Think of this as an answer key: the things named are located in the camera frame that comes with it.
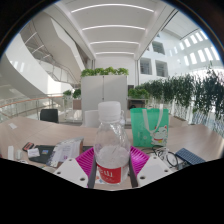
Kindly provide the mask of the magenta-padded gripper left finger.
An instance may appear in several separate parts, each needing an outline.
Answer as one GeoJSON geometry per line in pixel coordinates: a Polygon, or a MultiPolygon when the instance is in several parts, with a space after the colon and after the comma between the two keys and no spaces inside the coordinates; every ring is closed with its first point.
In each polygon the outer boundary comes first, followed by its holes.
{"type": "Polygon", "coordinates": [[[68,158],[54,174],[78,186],[93,189],[97,165],[94,149],[90,148],[77,158],[68,158]]]}

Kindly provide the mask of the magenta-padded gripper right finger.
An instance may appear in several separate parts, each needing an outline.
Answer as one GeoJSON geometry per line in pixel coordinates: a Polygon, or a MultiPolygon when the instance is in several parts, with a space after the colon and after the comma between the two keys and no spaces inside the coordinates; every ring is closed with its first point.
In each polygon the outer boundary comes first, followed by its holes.
{"type": "Polygon", "coordinates": [[[149,156],[135,147],[130,150],[129,170],[133,188],[146,186],[172,173],[158,156],[149,156]]]}

